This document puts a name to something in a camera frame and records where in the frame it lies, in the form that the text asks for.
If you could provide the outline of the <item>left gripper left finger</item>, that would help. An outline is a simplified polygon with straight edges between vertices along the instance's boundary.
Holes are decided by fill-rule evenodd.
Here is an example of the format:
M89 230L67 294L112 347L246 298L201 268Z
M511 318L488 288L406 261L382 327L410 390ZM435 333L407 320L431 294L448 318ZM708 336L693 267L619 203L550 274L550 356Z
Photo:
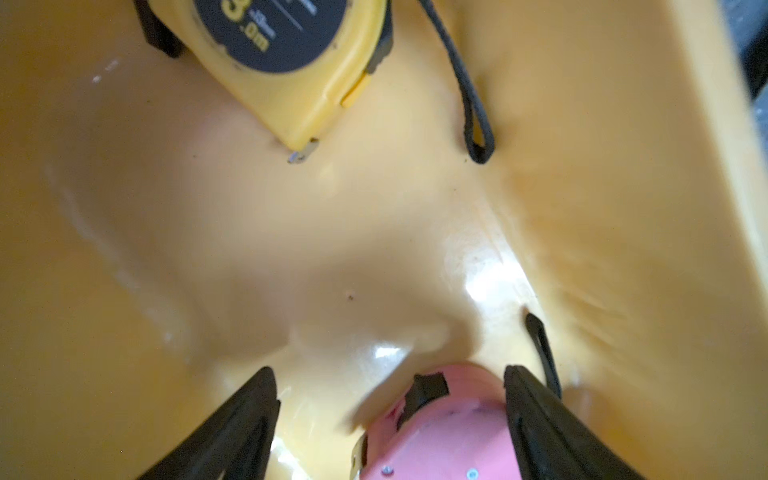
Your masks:
M264 479L281 403L270 367L259 369L142 479Z

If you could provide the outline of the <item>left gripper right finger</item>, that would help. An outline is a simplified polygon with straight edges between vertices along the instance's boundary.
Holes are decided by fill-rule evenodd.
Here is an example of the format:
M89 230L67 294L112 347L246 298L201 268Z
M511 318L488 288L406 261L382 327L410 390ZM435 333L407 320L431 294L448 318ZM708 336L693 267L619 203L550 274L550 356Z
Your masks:
M507 422L523 479L640 479L527 368L504 373Z

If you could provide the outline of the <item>pink object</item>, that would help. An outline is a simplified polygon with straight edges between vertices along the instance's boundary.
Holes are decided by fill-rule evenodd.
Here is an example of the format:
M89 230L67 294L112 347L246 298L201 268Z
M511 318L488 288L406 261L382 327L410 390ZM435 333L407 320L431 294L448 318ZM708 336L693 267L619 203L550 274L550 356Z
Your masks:
M353 479L519 479L503 381L474 363L413 377L352 453Z

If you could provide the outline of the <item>yellow plastic storage bin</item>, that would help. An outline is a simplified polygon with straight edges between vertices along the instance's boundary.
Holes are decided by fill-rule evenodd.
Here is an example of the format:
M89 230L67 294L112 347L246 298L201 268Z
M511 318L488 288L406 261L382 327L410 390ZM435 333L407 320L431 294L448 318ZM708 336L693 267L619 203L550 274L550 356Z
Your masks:
M767 475L767 160L715 1L440 1L309 159L129 1L1 5L1 475L133 479L256 370L271 479L418 371L542 369L649 479Z

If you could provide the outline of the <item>yellow tape measure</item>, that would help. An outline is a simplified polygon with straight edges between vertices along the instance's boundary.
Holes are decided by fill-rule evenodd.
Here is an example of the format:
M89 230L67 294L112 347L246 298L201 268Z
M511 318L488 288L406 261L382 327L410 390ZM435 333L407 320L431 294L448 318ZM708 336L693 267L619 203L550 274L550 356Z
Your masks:
M137 1L148 44L189 49L304 161L394 45L389 1Z

